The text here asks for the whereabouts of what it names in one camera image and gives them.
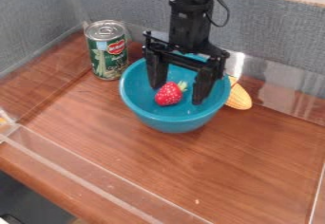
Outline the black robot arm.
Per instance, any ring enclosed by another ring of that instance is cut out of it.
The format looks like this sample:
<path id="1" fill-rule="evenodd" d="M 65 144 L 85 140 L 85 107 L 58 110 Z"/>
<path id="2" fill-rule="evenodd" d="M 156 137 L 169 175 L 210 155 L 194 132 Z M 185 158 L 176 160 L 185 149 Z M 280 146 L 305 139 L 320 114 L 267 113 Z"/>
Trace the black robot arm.
<path id="1" fill-rule="evenodd" d="M 213 1 L 229 8 L 224 0 L 169 0 L 172 7 L 168 38 L 157 31 L 146 30 L 142 47 L 146 60 L 149 83 L 158 89 L 165 83 L 169 65 L 177 65 L 197 72 L 193 83 L 192 103 L 201 104 L 210 96 L 214 82 L 224 77 L 230 53 L 210 42 L 212 26 L 222 28 L 213 21 Z"/>

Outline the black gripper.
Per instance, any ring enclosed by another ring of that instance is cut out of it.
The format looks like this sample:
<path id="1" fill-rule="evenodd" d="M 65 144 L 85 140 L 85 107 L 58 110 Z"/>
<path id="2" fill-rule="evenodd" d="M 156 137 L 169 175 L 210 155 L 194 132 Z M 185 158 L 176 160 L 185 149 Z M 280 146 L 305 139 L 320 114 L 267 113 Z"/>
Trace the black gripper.
<path id="1" fill-rule="evenodd" d="M 210 42 L 205 42 L 202 46 L 189 50 L 170 43 L 168 35 L 154 30 L 143 31 L 143 36 L 146 42 L 142 51 L 152 87 L 158 89 L 166 83 L 170 65 L 192 70 L 197 73 L 192 103 L 201 104 L 210 95 L 214 80 L 221 80 L 224 77 L 230 53 Z"/>

